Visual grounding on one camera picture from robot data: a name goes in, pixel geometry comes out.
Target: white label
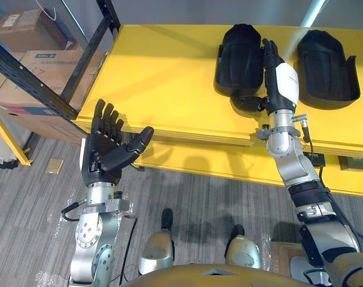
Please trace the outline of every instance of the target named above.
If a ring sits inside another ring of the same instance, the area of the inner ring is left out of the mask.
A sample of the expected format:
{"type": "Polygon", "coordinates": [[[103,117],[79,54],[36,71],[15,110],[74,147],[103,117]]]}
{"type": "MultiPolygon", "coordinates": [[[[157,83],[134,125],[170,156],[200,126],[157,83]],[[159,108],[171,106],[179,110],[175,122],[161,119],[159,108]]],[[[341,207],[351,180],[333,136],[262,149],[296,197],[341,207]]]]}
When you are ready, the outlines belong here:
{"type": "Polygon", "coordinates": [[[296,105],[300,94],[297,72],[289,64],[282,63],[276,68],[276,74],[278,92],[296,105]]]}
{"type": "Polygon", "coordinates": [[[15,23],[16,19],[18,19],[19,14],[13,14],[8,16],[7,20],[4,22],[2,27],[12,27],[12,25],[15,23]]]}
{"type": "Polygon", "coordinates": [[[0,105],[0,108],[1,108],[1,109],[4,109],[5,111],[8,111],[8,108],[5,108],[4,106],[1,106],[1,105],[0,105]]]}

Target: metal bracket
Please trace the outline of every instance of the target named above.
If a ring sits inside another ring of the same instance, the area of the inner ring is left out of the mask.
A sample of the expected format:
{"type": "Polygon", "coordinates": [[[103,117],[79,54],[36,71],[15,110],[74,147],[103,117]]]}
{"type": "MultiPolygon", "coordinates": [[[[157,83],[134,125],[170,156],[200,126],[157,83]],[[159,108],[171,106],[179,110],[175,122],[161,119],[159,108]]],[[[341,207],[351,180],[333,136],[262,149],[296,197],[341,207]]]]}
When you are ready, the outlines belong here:
{"type": "Polygon", "coordinates": [[[295,127],[285,126],[285,127],[275,127],[273,129],[262,129],[257,130],[257,139],[266,141],[270,135],[274,133],[288,132],[289,135],[299,138],[301,133],[295,127]]]}

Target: white cable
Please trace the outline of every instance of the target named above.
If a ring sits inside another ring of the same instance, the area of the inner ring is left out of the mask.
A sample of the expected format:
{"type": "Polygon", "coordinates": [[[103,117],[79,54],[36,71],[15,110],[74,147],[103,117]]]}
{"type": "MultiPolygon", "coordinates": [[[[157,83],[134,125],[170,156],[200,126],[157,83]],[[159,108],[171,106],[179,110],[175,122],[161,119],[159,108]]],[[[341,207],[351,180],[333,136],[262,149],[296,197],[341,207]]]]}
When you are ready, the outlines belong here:
{"type": "Polygon", "coordinates": [[[40,7],[40,9],[42,9],[42,11],[44,12],[44,14],[47,15],[48,18],[50,18],[52,21],[56,20],[56,9],[54,7],[54,17],[52,18],[50,15],[48,15],[48,13],[45,11],[45,9],[43,9],[43,7],[40,5],[40,3],[38,2],[38,0],[35,0],[35,2],[38,4],[38,6],[40,7]]]}

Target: black foot pad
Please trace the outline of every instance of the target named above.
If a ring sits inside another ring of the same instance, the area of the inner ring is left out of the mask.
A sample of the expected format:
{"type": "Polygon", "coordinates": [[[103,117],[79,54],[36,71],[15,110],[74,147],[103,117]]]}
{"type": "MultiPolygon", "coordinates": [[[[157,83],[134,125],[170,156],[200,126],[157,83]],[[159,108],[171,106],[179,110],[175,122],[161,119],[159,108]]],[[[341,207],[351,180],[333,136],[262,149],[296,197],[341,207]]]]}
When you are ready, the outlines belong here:
{"type": "Polygon", "coordinates": [[[161,229],[170,231],[173,224],[173,212],[170,208],[165,208],[161,214],[161,229]]]}

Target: sticker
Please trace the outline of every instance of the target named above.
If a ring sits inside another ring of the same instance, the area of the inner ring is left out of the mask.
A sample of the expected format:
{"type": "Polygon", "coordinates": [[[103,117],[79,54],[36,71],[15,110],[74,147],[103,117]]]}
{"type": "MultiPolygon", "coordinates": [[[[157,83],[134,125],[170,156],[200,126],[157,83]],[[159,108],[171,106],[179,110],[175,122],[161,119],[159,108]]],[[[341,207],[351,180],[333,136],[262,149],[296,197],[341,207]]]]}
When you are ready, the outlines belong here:
{"type": "Polygon", "coordinates": [[[8,16],[7,20],[4,22],[2,27],[12,27],[16,19],[18,19],[19,14],[13,14],[8,16]]]}
{"type": "Polygon", "coordinates": [[[295,69],[287,63],[282,63],[276,67],[276,75],[278,92],[294,104],[297,104],[300,88],[295,69]]]}
{"type": "Polygon", "coordinates": [[[56,54],[36,54],[35,58],[55,58],[56,54]]]}

